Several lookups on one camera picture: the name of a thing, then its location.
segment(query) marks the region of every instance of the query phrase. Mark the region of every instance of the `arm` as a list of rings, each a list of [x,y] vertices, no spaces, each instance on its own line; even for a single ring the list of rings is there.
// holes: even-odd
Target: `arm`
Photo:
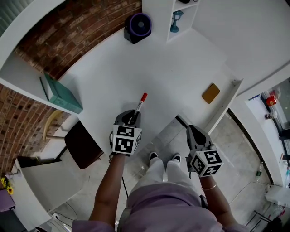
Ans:
[[[114,155],[101,181],[90,221],[106,222],[115,228],[116,211],[124,170],[125,155]]]
[[[216,185],[212,176],[200,178],[200,183],[203,189],[210,189]],[[204,191],[204,194],[208,201],[208,209],[216,216],[217,221],[224,228],[237,224],[232,215],[230,205],[218,186]]]

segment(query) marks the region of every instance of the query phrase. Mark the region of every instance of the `shoe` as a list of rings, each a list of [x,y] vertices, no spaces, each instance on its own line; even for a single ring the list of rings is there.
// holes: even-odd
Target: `shoe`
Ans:
[[[158,158],[157,153],[155,151],[151,152],[149,155],[149,161],[152,160],[153,158],[156,158],[156,157]]]
[[[171,160],[174,161],[175,163],[177,163],[178,166],[180,166],[180,162],[181,162],[181,156],[180,156],[180,154],[178,154],[178,153],[175,154]]]

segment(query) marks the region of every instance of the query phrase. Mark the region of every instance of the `brick wall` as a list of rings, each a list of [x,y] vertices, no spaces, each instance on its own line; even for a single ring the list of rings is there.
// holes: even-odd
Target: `brick wall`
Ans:
[[[141,0],[68,0],[37,23],[15,52],[31,66],[59,79],[77,60],[120,30]]]
[[[54,110],[0,84],[0,174],[11,171],[17,156],[44,148],[44,124]],[[48,134],[53,135],[68,116],[56,118]]]

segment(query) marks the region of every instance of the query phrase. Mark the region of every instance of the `bottle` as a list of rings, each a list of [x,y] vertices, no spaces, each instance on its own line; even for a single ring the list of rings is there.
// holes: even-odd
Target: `bottle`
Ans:
[[[256,180],[259,181],[261,175],[262,175],[262,171],[263,171],[263,162],[260,162],[260,166],[257,170],[257,173],[256,173]]]

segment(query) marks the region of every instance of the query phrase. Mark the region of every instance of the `leg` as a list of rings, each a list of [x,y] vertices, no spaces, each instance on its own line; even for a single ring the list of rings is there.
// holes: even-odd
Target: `leg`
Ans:
[[[166,170],[168,182],[180,184],[184,187],[193,189],[196,192],[196,188],[193,185],[191,179],[189,178],[189,175],[187,175],[180,169],[180,162],[181,157],[179,154],[175,155],[172,160],[168,161]]]
[[[150,160],[149,168],[146,172],[146,175],[143,176],[137,182],[135,187],[131,190],[131,193],[140,187],[163,182],[164,171],[165,171],[165,168],[163,165],[163,161],[159,159],[156,154],[156,156]]]

